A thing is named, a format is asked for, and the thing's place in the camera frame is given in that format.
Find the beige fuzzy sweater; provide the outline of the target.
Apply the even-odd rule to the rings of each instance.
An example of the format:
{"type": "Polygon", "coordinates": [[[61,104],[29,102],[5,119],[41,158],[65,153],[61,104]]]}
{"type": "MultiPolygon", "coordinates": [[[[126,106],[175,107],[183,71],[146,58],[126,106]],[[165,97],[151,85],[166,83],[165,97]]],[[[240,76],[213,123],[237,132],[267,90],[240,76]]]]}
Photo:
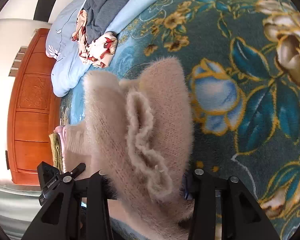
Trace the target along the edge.
{"type": "Polygon", "coordinates": [[[181,192],[193,127],[183,68],[175,57],[152,62],[136,79],[102,70],[83,78],[85,117],[65,127],[64,170],[102,171],[117,196],[110,213],[147,239],[187,239],[193,214],[181,192]]]}

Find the olive green folded knit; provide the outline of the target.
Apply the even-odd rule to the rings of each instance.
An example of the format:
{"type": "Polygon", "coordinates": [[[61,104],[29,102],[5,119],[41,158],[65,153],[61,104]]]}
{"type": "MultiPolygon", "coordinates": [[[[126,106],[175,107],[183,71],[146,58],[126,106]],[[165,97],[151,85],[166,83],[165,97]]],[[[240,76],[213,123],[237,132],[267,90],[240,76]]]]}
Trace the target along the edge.
{"type": "Polygon", "coordinates": [[[63,173],[63,157],[59,135],[56,133],[52,133],[49,135],[49,138],[52,151],[53,166],[57,168],[61,173],[63,173]]]}

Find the pink folded garment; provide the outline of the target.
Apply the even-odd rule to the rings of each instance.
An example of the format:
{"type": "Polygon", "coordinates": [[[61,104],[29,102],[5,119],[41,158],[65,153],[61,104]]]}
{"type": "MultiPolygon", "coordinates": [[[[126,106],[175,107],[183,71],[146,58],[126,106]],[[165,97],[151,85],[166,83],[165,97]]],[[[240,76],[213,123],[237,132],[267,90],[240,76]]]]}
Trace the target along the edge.
{"type": "Polygon", "coordinates": [[[57,126],[54,131],[54,133],[57,133],[60,137],[60,141],[61,144],[64,145],[65,144],[65,137],[66,137],[66,131],[65,131],[65,127],[62,125],[57,126]]]}

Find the wooden headboard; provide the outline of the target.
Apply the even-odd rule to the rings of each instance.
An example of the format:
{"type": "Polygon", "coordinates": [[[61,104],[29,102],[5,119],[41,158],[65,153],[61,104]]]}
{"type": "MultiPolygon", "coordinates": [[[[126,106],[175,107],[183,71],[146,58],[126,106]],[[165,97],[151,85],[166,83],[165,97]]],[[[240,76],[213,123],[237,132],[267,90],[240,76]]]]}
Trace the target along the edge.
{"type": "Polygon", "coordinates": [[[11,92],[6,157],[17,185],[38,186],[37,166],[43,161],[53,163],[49,135],[59,125],[61,100],[51,83],[55,59],[45,53],[48,32],[35,32],[11,92]]]}

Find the light blue floral duvet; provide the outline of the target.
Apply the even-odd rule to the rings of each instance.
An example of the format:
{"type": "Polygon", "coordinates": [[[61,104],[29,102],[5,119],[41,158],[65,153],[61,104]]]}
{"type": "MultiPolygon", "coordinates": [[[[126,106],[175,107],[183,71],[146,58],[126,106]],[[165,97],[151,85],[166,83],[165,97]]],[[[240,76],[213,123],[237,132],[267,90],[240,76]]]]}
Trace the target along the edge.
{"type": "Polygon", "coordinates": [[[107,68],[117,34],[157,0],[73,0],[57,16],[46,39],[55,96],[77,86],[90,66],[107,68]]]}

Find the cream red patterned garment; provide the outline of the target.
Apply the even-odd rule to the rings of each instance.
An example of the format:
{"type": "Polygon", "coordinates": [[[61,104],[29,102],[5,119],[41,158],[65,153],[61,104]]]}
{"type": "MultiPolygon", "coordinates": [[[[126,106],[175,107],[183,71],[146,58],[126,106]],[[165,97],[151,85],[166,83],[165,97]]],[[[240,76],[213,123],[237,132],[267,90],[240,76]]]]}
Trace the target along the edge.
{"type": "Polygon", "coordinates": [[[117,48],[117,38],[107,32],[97,39],[88,42],[87,12],[80,10],[76,20],[76,31],[72,41],[78,43],[78,55],[83,63],[92,64],[96,68],[107,68],[117,48]]]}

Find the blue floral bed blanket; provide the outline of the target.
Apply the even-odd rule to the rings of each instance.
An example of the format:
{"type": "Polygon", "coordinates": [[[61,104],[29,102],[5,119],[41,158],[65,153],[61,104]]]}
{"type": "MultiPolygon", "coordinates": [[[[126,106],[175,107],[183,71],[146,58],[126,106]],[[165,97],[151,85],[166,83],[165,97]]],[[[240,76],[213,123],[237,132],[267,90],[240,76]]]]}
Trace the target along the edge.
{"type": "Polygon", "coordinates": [[[179,58],[191,163],[237,176],[281,239],[300,239],[300,12],[290,0],[157,0],[118,36],[109,71],[179,58]]]}

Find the grey blue garment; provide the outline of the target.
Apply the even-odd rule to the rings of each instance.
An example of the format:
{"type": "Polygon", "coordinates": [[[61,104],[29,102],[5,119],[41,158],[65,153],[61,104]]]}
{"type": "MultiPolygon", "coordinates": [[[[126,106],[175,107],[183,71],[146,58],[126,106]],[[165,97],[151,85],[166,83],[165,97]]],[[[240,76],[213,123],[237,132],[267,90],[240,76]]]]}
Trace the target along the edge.
{"type": "Polygon", "coordinates": [[[106,30],[119,33],[142,12],[151,0],[86,0],[88,42],[106,30]]]}

